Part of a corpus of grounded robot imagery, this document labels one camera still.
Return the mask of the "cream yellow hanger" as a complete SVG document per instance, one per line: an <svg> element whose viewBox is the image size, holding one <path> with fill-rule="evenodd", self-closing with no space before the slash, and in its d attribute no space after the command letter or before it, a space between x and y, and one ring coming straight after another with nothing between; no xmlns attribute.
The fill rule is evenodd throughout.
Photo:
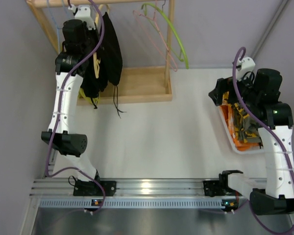
<svg viewBox="0 0 294 235"><path fill-rule="evenodd" d="M101 10L103 7L106 7L107 13L110 12L110 5L109 4L101 4L98 8L99 10ZM95 25L97 26L99 22L99 14L96 13L96 17L95 17ZM94 62L94 72L95 72L95 78L98 79L99 78L99 72L100 72L100 62L101 59L98 58L97 53L95 52L93 54L93 62Z"/></svg>

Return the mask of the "black trousers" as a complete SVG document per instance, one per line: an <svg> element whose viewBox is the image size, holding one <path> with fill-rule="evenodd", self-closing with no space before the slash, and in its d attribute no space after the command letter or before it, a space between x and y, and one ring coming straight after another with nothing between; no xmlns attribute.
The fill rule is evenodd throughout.
<svg viewBox="0 0 294 235"><path fill-rule="evenodd" d="M109 83L112 84L114 86L113 103L117 113L121 113L118 108L118 85L123 70L123 58L115 29L107 12L103 15L103 22L105 28L104 38L97 50L97 56L101 59L99 78L95 78L94 64L90 64L90 67L86 70L81 88L87 97L96 98L106 89Z"/></svg>

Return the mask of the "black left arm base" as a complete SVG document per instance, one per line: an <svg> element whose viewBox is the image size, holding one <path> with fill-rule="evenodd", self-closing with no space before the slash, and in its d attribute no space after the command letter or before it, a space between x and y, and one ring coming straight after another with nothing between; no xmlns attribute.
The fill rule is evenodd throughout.
<svg viewBox="0 0 294 235"><path fill-rule="evenodd" d="M106 196L114 196L117 188L116 181L100 181ZM101 188L93 181L77 180L74 185L73 196L103 196Z"/></svg>

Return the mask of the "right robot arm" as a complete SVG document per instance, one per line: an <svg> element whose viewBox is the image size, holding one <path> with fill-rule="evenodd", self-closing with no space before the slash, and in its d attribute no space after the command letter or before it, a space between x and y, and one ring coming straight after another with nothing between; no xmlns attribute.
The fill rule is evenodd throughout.
<svg viewBox="0 0 294 235"><path fill-rule="evenodd" d="M247 198L256 215L294 212L294 122L290 106L279 100L281 83L277 70L249 70L238 79L218 79L208 94L222 110L232 142L237 147L259 147L264 152L264 186L240 170L225 170L219 175L220 186Z"/></svg>

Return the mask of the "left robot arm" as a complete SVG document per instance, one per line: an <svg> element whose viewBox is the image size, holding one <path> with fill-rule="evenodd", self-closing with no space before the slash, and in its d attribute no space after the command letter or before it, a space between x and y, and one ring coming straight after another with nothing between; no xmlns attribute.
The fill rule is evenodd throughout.
<svg viewBox="0 0 294 235"><path fill-rule="evenodd" d="M88 29L82 20L68 20L63 26L62 51L55 59L56 97L48 130L41 139L67 157L78 173L77 190L98 189L98 170L84 152L87 136L74 129L74 119L79 90L83 81L94 78L93 49L98 38L94 29Z"/></svg>

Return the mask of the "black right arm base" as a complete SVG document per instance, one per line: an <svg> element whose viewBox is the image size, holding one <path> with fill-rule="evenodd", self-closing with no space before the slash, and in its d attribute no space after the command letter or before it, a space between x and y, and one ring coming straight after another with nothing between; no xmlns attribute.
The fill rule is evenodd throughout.
<svg viewBox="0 0 294 235"><path fill-rule="evenodd" d="M203 189L205 196L225 196L227 191L219 180L205 180L203 181Z"/></svg>

